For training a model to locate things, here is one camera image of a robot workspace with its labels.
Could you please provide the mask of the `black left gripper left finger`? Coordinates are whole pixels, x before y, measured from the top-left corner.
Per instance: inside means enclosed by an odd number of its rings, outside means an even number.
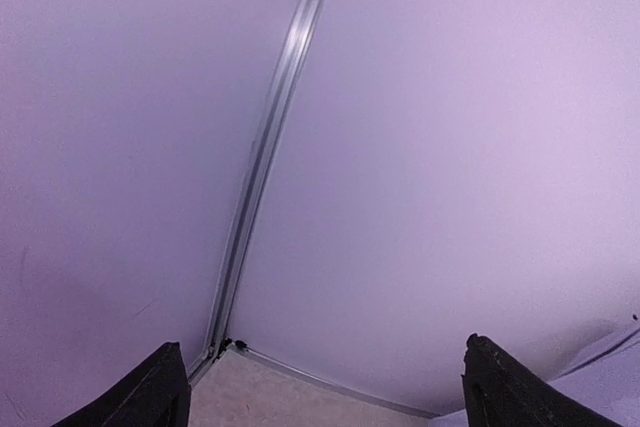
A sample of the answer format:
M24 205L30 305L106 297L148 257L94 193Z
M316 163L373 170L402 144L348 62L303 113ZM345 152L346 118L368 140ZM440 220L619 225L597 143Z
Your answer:
M190 384L180 344L166 342L59 427L187 427Z

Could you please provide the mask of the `lavender folding umbrella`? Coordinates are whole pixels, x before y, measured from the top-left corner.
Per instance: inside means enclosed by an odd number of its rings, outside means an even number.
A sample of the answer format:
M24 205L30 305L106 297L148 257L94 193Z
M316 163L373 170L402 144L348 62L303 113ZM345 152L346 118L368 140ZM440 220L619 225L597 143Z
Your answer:
M581 349L554 379L559 392L615 421L639 424L639 324L634 322ZM470 426L465 408L432 426Z

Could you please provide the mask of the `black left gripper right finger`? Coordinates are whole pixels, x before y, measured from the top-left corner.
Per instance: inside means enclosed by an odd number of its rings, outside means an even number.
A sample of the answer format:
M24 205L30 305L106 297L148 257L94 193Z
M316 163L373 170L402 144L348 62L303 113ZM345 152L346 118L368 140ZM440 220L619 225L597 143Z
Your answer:
M462 375L470 426L615 426L556 390L486 336L466 341Z

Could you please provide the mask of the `left aluminium frame post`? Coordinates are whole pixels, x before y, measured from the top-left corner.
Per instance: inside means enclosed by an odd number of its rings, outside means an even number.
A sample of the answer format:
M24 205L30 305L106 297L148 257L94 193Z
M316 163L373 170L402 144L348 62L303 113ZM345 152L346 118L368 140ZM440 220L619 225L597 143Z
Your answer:
M226 350L227 330L261 200L325 1L298 0L287 28L234 210L216 285L206 349L188 369L192 386Z

